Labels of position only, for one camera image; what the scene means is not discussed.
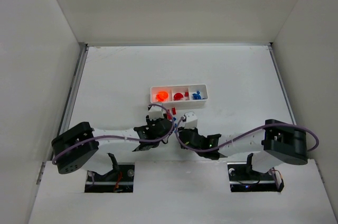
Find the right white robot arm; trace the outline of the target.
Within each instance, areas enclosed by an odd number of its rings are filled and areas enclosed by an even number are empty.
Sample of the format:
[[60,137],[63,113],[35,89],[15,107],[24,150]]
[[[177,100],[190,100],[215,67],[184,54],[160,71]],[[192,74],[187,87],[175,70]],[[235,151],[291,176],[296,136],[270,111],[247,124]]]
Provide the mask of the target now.
[[196,119],[189,121],[182,117],[181,121],[185,125],[175,132],[181,148],[194,151],[200,157],[218,160],[249,153],[249,165],[261,173],[282,163],[305,165],[308,162],[307,134],[313,132],[302,126],[269,119],[264,125],[242,134],[203,136],[199,134]]

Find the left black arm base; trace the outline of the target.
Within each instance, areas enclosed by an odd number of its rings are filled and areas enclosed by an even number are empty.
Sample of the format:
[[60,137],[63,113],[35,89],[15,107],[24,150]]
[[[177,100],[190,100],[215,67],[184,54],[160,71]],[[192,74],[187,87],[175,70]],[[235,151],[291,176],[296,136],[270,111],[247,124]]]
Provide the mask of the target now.
[[133,193],[135,164],[119,164],[113,154],[110,158],[109,172],[101,175],[94,171],[87,174],[85,193]]

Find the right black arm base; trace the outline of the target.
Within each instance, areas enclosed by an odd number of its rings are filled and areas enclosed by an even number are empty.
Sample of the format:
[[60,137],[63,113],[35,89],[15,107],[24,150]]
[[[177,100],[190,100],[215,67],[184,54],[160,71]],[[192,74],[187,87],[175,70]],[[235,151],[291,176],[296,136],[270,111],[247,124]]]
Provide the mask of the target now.
[[229,186],[235,192],[278,192],[285,187],[284,179],[278,170],[272,168],[266,173],[252,169],[253,153],[249,154],[246,162],[230,162],[227,164]]

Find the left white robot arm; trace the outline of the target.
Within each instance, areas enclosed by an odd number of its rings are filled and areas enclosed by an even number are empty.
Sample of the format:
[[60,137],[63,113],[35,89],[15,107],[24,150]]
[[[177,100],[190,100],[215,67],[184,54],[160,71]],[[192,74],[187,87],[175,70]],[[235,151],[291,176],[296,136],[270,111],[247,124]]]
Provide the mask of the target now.
[[94,129],[81,122],[52,140],[52,164],[60,174],[84,169],[105,175],[115,168],[114,158],[158,147],[174,125],[167,115],[155,120],[146,116],[146,125],[127,130]]

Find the blue arch lego piece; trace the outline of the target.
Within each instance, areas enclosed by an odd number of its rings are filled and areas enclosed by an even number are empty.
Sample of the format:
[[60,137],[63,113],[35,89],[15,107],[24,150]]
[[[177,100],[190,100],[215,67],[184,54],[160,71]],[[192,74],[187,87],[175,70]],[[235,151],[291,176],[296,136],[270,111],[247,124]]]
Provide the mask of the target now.
[[201,93],[199,91],[192,94],[193,100],[202,100]]

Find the white three-compartment tray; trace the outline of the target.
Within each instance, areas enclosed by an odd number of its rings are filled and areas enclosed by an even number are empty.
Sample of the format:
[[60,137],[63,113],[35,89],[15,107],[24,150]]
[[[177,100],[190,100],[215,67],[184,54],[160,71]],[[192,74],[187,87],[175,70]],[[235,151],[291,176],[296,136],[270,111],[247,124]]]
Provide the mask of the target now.
[[209,98],[205,84],[155,86],[150,88],[151,103],[162,104],[166,108],[199,108]]

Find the red round lego piece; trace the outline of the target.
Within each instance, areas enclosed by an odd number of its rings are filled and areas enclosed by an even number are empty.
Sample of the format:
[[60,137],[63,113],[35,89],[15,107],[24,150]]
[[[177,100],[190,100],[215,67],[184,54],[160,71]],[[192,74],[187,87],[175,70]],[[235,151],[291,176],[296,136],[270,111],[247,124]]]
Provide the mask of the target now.
[[174,101],[180,101],[184,99],[184,95],[181,92],[177,92],[173,96]]

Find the orange round lego piece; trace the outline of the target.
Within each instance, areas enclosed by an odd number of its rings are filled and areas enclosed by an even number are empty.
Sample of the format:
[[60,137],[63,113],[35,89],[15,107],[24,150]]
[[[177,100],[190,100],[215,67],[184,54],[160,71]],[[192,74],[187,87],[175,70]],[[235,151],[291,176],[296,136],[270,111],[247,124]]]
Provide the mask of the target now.
[[168,97],[169,97],[169,94],[168,94],[168,92],[166,92],[166,91],[159,91],[159,92],[155,95],[155,99],[156,99],[158,102],[166,102],[166,101],[168,101]]

